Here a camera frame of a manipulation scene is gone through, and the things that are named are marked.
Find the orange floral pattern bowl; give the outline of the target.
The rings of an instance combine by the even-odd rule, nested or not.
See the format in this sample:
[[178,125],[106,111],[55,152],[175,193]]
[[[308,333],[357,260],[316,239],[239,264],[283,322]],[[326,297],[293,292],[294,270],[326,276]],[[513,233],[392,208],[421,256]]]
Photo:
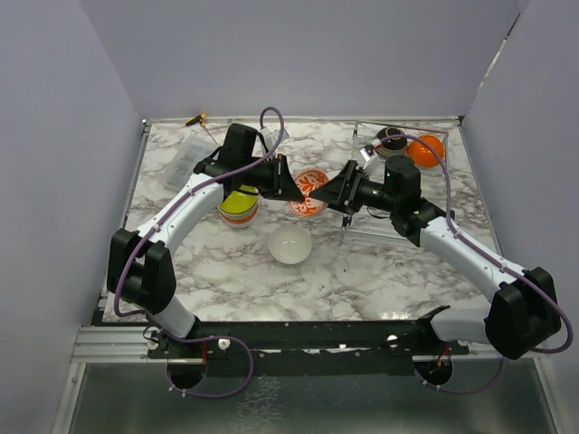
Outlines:
[[294,177],[296,186],[304,196],[302,202],[288,202],[291,212],[301,217],[314,216],[327,208],[327,204],[309,197],[312,191],[329,181],[327,175],[318,169],[307,169]]

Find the white bowl orange outside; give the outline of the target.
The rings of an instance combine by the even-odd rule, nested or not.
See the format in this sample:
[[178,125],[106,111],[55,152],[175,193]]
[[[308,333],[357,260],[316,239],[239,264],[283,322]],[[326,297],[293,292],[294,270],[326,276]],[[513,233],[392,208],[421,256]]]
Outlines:
[[[440,157],[444,159],[444,145],[439,138],[433,135],[422,135],[419,138],[427,143]],[[407,147],[407,155],[419,166],[424,168],[433,168],[440,164],[439,160],[429,147],[423,145],[420,141],[413,140]]]

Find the beige bowl dark outside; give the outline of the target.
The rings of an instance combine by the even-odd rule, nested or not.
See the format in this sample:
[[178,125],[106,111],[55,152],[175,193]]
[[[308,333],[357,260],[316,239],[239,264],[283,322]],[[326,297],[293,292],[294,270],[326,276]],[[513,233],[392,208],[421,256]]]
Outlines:
[[404,156],[406,154],[407,139],[403,131],[397,127],[385,127],[376,133],[375,138],[379,141],[376,153],[382,158],[390,156]]

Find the white bowl grey outside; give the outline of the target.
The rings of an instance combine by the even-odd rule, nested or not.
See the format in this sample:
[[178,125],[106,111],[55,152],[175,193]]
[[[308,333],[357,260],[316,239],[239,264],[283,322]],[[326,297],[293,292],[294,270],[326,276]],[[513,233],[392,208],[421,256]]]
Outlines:
[[297,225],[285,225],[276,229],[268,239],[271,256],[285,265],[304,261],[312,250],[311,237]]

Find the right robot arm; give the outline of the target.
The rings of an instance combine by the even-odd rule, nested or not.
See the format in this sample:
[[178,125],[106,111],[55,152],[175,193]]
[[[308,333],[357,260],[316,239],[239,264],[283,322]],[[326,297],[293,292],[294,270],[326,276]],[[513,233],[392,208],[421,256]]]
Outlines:
[[363,207],[388,212],[395,231],[448,263],[488,300],[482,309],[445,307],[415,332],[417,346],[435,354],[450,341],[489,344],[516,360],[561,329],[555,285],[544,269],[525,269],[462,231],[450,214],[422,197],[421,172],[407,156],[386,160],[381,183],[350,160],[310,198],[352,215]]

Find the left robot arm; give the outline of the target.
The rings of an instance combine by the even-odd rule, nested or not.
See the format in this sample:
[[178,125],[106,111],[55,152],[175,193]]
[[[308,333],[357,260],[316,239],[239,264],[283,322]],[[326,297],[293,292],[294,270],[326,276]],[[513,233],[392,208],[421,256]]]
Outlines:
[[265,199],[301,202],[303,194],[290,174],[283,139],[266,127],[231,124],[216,155],[200,161],[182,190],[136,230],[119,229],[109,248],[107,289],[114,301],[136,306],[170,334],[168,345],[187,357],[199,348],[197,318],[176,296],[172,257],[207,213],[244,186]]

